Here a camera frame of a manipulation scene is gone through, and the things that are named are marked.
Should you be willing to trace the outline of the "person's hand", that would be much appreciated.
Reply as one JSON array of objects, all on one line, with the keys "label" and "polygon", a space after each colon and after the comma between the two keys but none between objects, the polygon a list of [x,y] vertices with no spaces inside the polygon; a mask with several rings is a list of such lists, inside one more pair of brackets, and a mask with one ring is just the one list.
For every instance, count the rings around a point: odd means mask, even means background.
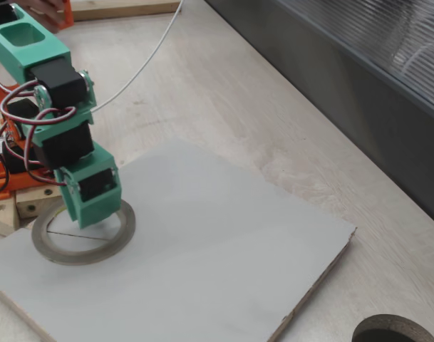
[{"label": "person's hand", "polygon": [[60,25],[63,22],[60,14],[64,10],[63,1],[26,0],[19,1],[18,5],[50,32],[60,31]]}]

